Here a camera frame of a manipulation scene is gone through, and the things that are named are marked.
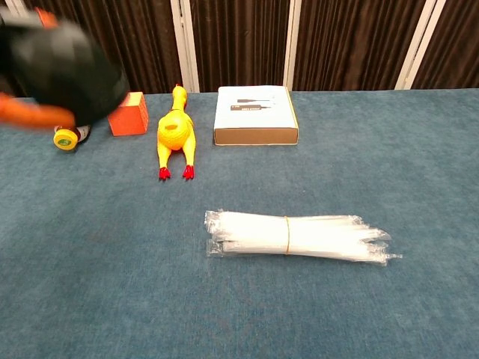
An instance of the plastic wrapper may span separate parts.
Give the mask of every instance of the plastic wrapper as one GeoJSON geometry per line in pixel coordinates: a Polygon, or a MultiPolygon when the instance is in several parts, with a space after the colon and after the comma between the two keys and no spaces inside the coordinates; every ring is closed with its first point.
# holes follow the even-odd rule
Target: plastic wrapper
{"type": "Polygon", "coordinates": [[[391,237],[354,215],[278,217],[207,211],[207,255],[285,254],[386,265],[391,237]]]}

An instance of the rubber chicken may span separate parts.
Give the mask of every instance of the rubber chicken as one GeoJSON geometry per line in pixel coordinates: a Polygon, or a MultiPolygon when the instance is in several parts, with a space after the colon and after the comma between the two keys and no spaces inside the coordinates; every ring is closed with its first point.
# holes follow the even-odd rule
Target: rubber chicken
{"type": "Polygon", "coordinates": [[[173,89],[173,106],[158,122],[158,157],[160,180],[171,177],[168,159],[172,151],[183,150],[186,168],[183,177],[192,180],[195,177],[196,137],[192,119],[186,114],[186,90],[176,85],[173,89]]]}

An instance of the orange block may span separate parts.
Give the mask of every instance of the orange block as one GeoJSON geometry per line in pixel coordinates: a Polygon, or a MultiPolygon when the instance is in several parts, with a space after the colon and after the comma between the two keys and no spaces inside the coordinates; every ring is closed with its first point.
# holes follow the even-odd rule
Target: orange block
{"type": "Polygon", "coordinates": [[[148,111],[142,92],[130,92],[108,116],[113,136],[143,135],[148,129],[148,111]]]}

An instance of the blue carpet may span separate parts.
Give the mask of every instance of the blue carpet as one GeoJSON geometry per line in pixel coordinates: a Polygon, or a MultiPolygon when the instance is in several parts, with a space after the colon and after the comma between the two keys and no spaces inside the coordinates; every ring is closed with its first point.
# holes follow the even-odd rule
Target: blue carpet
{"type": "Polygon", "coordinates": [[[0,129],[0,358],[473,358],[479,90],[294,93],[295,147],[214,147],[191,94],[196,178],[157,179],[156,126],[106,121],[75,153],[0,129]],[[207,258],[204,213],[360,215],[387,267],[207,258]]]}

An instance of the brown curtain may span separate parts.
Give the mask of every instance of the brown curtain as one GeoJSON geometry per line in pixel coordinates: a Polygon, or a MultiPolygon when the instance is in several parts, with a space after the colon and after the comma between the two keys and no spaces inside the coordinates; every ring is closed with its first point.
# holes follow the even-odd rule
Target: brown curtain
{"type": "Polygon", "coordinates": [[[190,0],[202,92],[281,85],[289,0],[190,0]]]}
{"type": "Polygon", "coordinates": [[[412,88],[479,88],[479,1],[445,2],[412,88]]]}
{"type": "Polygon", "coordinates": [[[293,89],[393,89],[424,3],[303,1],[293,89]]]}
{"type": "Polygon", "coordinates": [[[132,90],[169,93],[181,83],[169,0],[24,2],[80,24],[125,69],[132,90]]]}

